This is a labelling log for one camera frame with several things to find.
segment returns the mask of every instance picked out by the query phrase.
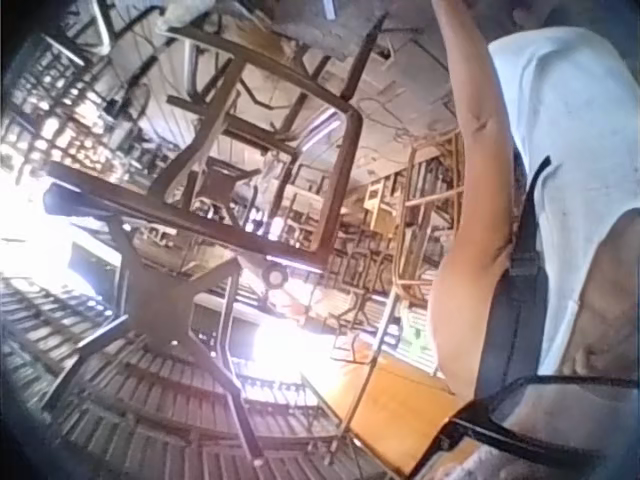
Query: metal rod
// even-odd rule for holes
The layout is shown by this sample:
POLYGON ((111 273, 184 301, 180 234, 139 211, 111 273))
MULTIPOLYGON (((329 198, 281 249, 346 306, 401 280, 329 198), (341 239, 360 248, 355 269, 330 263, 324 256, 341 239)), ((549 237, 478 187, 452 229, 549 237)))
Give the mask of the metal rod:
MULTIPOLYGON (((233 304, 238 293, 239 284, 240 272, 236 272, 229 277, 227 283, 224 306, 218 327, 218 338, 216 339, 216 350, 220 356, 222 365, 234 378, 233 364, 231 363, 231 354, 229 352, 229 340, 233 326, 233 304)), ((253 461, 254 466, 262 465, 264 463, 264 453, 249 421, 247 410, 242 403, 242 397, 237 392, 228 392, 227 398, 229 406, 231 407, 231 413, 238 427, 240 441, 247 456, 253 461)))
POLYGON ((245 66, 244 60, 233 60, 222 85, 207 106, 207 114, 193 141, 151 183, 149 195, 164 199, 194 165, 207 159, 215 139, 224 129, 225 114, 235 98, 236 85, 245 66))
POLYGON ((189 99, 200 103, 202 101, 202 97, 198 92, 197 85, 198 56, 198 46, 194 45, 193 42, 184 42, 184 91, 189 99))
POLYGON ((375 371, 376 366, 378 364, 378 358, 380 358, 380 353, 382 352, 384 337, 387 333, 387 328, 389 327, 391 318, 395 313, 397 303, 398 303, 398 294, 396 293, 395 289, 392 289, 391 293, 389 294, 389 298, 387 300, 387 305, 385 306, 384 313, 382 315, 382 320, 380 321, 380 325, 378 326, 378 333, 376 334, 375 341, 373 342, 373 352, 371 353, 369 365, 367 366, 367 373, 362 382, 362 385, 360 386, 360 390, 358 390, 358 393, 356 394, 355 398, 351 402, 351 405, 349 405, 349 410, 347 411, 347 414, 342 419, 342 422, 340 424, 340 429, 338 430, 338 434, 336 438, 333 440, 333 442, 331 442, 331 447, 329 448, 330 455, 328 457, 328 461, 331 460, 333 454, 336 452, 340 438, 342 438, 345 432, 351 427, 351 422, 353 421, 353 418, 355 417, 358 411, 358 408, 360 407, 360 403, 364 398, 364 394, 367 391, 369 382, 373 377, 373 372, 375 371))
POLYGON ((329 186, 322 202, 320 210, 320 219, 318 220, 318 228, 314 232, 311 247, 327 248, 327 255, 333 250, 336 228, 328 228, 331 225, 337 225, 340 218, 340 205, 347 192, 349 179, 351 178, 351 168, 358 151, 359 139, 362 133, 363 119, 359 112, 350 112, 347 114, 347 126, 345 128, 343 143, 338 158, 334 165, 334 170, 329 178, 329 186))
POLYGON ((282 65, 273 58, 252 50, 249 47, 237 44, 219 35, 206 33, 190 25, 181 28, 169 28, 166 34, 183 40, 191 40, 205 48, 225 51, 234 58, 242 58, 248 64, 277 75, 282 80, 306 91, 308 94, 322 100, 340 112, 347 113, 354 110, 354 108, 342 98, 337 97, 307 75, 282 65))
POLYGON ((200 90, 200 98, 206 101, 209 98, 211 92, 213 92, 213 90, 218 87, 218 83, 220 83, 222 77, 224 77, 227 73, 227 70, 229 70, 231 60, 231 58, 227 58, 224 63, 220 65, 220 68, 216 70, 216 73, 214 73, 211 78, 207 80, 207 83, 205 83, 202 87, 202 90, 200 90))
POLYGON ((52 47, 66 55, 72 62, 80 65, 81 67, 89 64, 89 60, 82 49, 77 43, 67 37, 64 32, 44 34, 43 37, 51 44, 52 47))
POLYGON ((416 207, 419 205, 425 205, 427 203, 437 202, 439 200, 444 200, 446 198, 454 197, 457 194, 462 193, 463 191, 464 191, 464 187, 457 187, 457 188, 454 188, 453 190, 448 190, 446 192, 436 193, 434 195, 428 195, 422 198, 416 198, 415 200, 409 200, 406 203, 406 206, 416 207))
POLYGON ((272 242, 231 225, 213 222, 193 213, 185 213, 178 207, 165 204, 161 200, 109 183, 59 162, 51 162, 48 165, 48 174, 60 182, 79 188, 85 194, 99 198, 108 206, 116 207, 124 215, 182 229, 232 248, 310 266, 324 265, 330 253, 331 245, 322 251, 301 250, 290 245, 272 242))
MULTIPOLYGON (((311 79, 317 81, 318 78, 320 78, 320 75, 322 74, 324 69, 329 64, 329 61, 331 61, 331 57, 329 57, 328 55, 325 55, 324 57, 322 57, 318 62, 318 64, 316 65, 316 68, 314 68, 313 72, 311 72, 311 79)), ((291 106, 291 109, 289 109, 284 119, 282 120, 282 123, 278 128, 278 133, 285 133, 285 132, 291 131, 294 123, 296 123, 296 120, 300 116, 300 112, 302 112, 302 109, 304 108, 305 103, 307 103, 308 98, 309 98, 309 95, 305 92, 301 92, 296 97, 295 101, 293 102, 293 105, 291 106)))
POLYGON ((129 330, 128 320, 129 317, 123 315, 118 320, 101 328, 78 344, 78 358, 76 358, 56 380, 53 388, 44 400, 42 405, 44 410, 52 412, 60 405, 60 402, 75 383, 78 373, 89 357, 124 336, 129 330))
MULTIPOLYGON (((185 100, 184 98, 169 95, 167 103, 173 107, 180 108, 194 115, 204 116, 207 112, 206 105, 198 105, 196 103, 185 100)), ((222 135, 240 142, 251 142, 249 146, 258 145, 256 148, 267 147, 271 150, 282 152, 286 155, 295 155, 295 148, 286 143, 277 140, 273 132, 248 122, 240 117, 227 113, 225 115, 226 126, 222 131, 222 135)))
POLYGON ((369 30, 369 32, 367 32, 367 35, 364 37, 362 45, 360 46, 360 50, 356 54, 356 58, 354 58, 353 63, 351 64, 351 69, 349 70, 347 81, 342 88, 342 92, 340 93, 340 98, 342 100, 348 102, 355 95, 358 85, 360 84, 362 74, 364 73, 364 69, 367 66, 367 62, 369 61, 369 57, 371 56, 373 47, 376 46, 378 35, 380 34, 380 30, 382 29, 382 25, 384 24, 386 18, 387 14, 385 13, 376 21, 371 30, 369 30))

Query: sunlight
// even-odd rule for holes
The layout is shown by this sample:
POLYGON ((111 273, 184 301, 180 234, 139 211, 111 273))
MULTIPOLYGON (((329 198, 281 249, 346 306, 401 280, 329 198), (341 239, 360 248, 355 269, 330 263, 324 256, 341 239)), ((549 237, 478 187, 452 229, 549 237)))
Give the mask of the sunlight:
POLYGON ((307 332, 291 320, 272 317, 258 328, 253 359, 264 378, 298 381, 304 369, 326 363, 332 344, 331 335, 307 332))
POLYGON ((30 277, 52 291, 64 286, 95 296, 93 287, 68 268, 73 233, 67 219, 48 215, 42 196, 50 179, 25 175, 16 186, 12 175, 0 175, 0 268, 7 277, 30 277))

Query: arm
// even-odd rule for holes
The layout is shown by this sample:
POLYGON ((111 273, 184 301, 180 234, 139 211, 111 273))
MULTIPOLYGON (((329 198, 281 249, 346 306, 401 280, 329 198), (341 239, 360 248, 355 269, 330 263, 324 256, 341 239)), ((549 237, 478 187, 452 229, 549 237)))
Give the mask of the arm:
POLYGON ((491 264, 511 241, 513 147, 487 44, 463 0, 432 0, 444 37, 465 147, 465 185, 455 250, 491 264))

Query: wire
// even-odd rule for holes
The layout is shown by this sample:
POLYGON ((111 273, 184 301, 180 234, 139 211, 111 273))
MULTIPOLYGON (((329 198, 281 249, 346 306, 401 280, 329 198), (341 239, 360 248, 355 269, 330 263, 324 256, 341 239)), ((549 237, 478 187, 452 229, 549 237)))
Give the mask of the wire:
MULTIPOLYGON (((141 23, 141 28, 142 28, 142 34, 144 36, 146 36, 147 42, 150 43, 151 45, 154 45, 153 41, 151 40, 151 35, 147 34, 146 23, 145 22, 141 23)), ((154 47, 152 55, 155 55, 156 50, 157 49, 154 47)), ((169 77, 167 76, 167 74, 164 71, 164 68, 162 66, 162 58, 163 57, 164 57, 164 55, 157 56, 157 58, 158 58, 158 69, 160 71, 160 75, 162 75, 162 78, 164 80, 164 82, 162 83, 162 89, 163 89, 165 95, 168 95, 169 91, 168 91, 167 88, 165 88, 165 85, 169 85, 171 88, 173 88, 173 90, 174 90, 173 93, 175 93, 177 95, 180 95, 180 92, 178 91, 176 86, 173 84, 171 79, 169 79, 169 77)), ((184 146, 187 143, 187 139, 186 139, 186 137, 184 135, 184 132, 182 131, 182 123, 178 120, 178 117, 176 115, 176 110, 174 108, 170 108, 169 111, 171 112, 171 116, 173 117, 173 121, 178 126, 178 133, 180 134, 180 139, 182 140, 182 145, 184 146)))
MULTIPOLYGON (((127 21, 125 19, 125 17, 122 15, 122 13, 120 12, 120 10, 118 8, 116 8, 116 12, 118 13, 118 15, 120 16, 120 18, 122 19, 122 21, 125 24, 128 24, 131 21, 132 18, 132 14, 131 14, 131 8, 130 7, 126 7, 127 8, 127 16, 129 17, 129 21, 127 21)), ((131 32, 134 34, 134 39, 133 39, 133 43, 136 49, 136 52, 138 53, 138 57, 140 58, 140 62, 141 64, 145 62, 145 58, 142 55, 142 51, 140 50, 140 44, 138 43, 138 38, 142 38, 144 41, 147 41, 144 36, 140 35, 139 33, 137 33, 135 31, 135 29, 131 29, 131 32)), ((162 108, 162 103, 158 100, 158 95, 156 94, 156 90, 153 88, 153 82, 149 82, 149 90, 151 91, 151 96, 153 97, 154 102, 156 103, 158 110, 160 111, 160 114, 162 115, 162 118, 164 119, 164 123, 167 126, 167 128, 169 129, 169 132, 171 133, 171 137, 173 138, 173 142, 175 142, 175 144, 179 144, 180 140, 178 139, 178 136, 176 135, 176 132, 174 131, 174 128, 171 126, 171 123, 169 122, 169 119, 164 111, 164 109, 162 108)), ((151 125, 151 115, 150 114, 145 114, 145 116, 147 117, 147 120, 149 121, 149 124, 151 125)))

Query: person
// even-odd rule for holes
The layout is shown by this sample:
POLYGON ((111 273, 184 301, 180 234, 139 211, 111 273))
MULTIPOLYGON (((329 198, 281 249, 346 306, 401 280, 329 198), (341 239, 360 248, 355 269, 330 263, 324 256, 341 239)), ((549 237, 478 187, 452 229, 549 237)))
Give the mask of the person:
MULTIPOLYGON (((513 271, 514 147, 527 172, 537 225, 533 248, 546 278, 540 345, 529 373, 637 379, 637 83, 613 47, 587 30, 520 32, 487 46, 464 0, 432 4, 465 150, 460 227, 428 311, 449 387, 470 400, 486 378, 504 373, 486 367, 497 365, 492 356, 499 352, 487 348, 492 337, 510 335, 491 326, 499 286, 513 271)), ((515 417, 533 428, 540 420, 535 402, 521 407, 515 417)), ((571 433, 576 415, 565 417, 546 421, 571 433)), ((578 417, 590 418, 588 412, 578 417)), ((444 476, 553 478, 487 447, 444 476)))

